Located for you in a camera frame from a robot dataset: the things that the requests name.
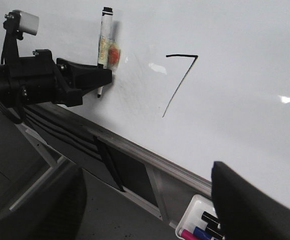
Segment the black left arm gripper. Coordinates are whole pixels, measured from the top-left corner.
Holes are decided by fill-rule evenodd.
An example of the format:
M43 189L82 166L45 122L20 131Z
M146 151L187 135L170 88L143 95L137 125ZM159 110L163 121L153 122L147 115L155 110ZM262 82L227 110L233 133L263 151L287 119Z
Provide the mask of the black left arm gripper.
M112 82L112 71L57 58L49 49L38 49L34 56L20 57L8 51L8 106L45 102L68 107L83 103L81 89L96 89Z

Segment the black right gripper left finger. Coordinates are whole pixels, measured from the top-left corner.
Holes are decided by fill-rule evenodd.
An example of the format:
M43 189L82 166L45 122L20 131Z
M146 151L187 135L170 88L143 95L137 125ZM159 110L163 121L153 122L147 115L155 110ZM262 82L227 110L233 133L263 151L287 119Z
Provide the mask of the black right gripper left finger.
M0 219L0 240L74 240L86 202L82 169L65 167L18 209Z

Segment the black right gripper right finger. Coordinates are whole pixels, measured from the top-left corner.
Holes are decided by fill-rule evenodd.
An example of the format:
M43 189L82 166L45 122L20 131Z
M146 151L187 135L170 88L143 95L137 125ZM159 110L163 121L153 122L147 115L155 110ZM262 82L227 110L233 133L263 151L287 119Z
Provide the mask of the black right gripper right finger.
M225 163L213 164L211 196L227 240L290 240L290 209Z

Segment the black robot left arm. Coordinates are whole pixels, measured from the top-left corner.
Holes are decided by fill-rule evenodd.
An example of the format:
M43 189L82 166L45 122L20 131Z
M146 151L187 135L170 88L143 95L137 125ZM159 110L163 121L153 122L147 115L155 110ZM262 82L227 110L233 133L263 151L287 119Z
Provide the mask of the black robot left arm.
M58 153L65 158L56 176L14 213L0 220L0 240L73 240L80 228L87 201L82 169L69 161L76 150L100 160L97 146L87 140L83 146L73 127L44 115L37 105L51 102L79 106L88 92L110 84L112 71L94 65L52 59L47 49L33 57L12 54L0 64L0 112L14 124L37 123L45 119L50 135L59 140Z

